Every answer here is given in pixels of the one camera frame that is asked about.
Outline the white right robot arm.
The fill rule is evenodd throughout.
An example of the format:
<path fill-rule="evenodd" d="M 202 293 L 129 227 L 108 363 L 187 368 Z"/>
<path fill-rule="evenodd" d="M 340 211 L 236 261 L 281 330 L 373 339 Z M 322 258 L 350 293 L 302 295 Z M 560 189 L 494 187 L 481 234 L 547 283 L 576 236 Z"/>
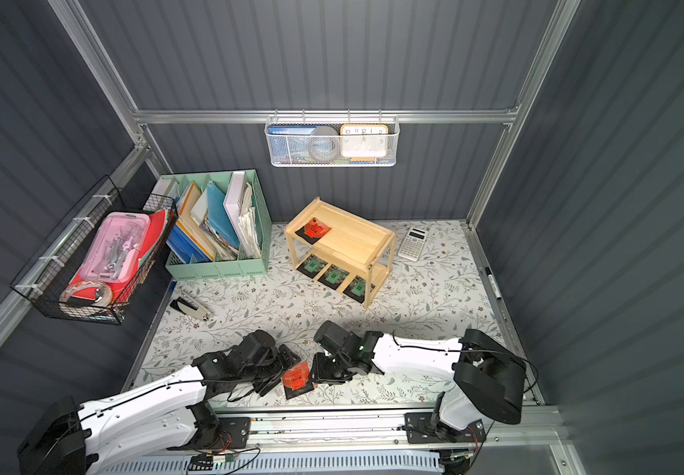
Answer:
<path fill-rule="evenodd" d="M 370 373 L 451 383 L 435 403 L 436 431 L 464 431 L 476 421 L 521 422 L 527 361 L 479 330 L 449 340 L 413 340 L 378 331 L 357 336 L 327 321 L 314 341 L 322 348 L 310 370 L 316 384 L 340 385 Z"/>

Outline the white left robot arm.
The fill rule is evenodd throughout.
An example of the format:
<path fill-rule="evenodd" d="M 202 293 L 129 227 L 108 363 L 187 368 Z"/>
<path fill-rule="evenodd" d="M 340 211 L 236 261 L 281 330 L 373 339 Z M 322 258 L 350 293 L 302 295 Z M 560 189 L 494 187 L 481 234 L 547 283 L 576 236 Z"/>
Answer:
<path fill-rule="evenodd" d="M 267 332 L 207 352 L 167 377 L 81 404 L 50 405 L 17 449 L 23 474 L 96 474 L 161 449 L 235 447 L 209 400 L 248 384 L 264 396 L 300 357 Z"/>

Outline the green tea bag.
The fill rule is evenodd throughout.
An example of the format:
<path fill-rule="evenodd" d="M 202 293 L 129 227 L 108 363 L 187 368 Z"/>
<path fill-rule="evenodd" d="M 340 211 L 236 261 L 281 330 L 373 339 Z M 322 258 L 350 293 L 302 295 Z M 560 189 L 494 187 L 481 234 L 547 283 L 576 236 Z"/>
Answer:
<path fill-rule="evenodd" d="M 298 266 L 298 271 L 310 279 L 314 279 L 328 265 L 328 262 L 317 255 L 309 255 Z"/>
<path fill-rule="evenodd" d="M 349 276 L 349 272 L 336 265 L 330 265 L 318 281 L 332 290 L 337 290 Z"/>
<path fill-rule="evenodd" d="M 369 289 L 369 292 L 373 292 L 375 288 L 376 286 L 374 284 L 368 283 L 361 276 L 355 276 L 345 288 L 343 294 L 356 302 L 363 304 L 366 299 L 366 289 Z"/>

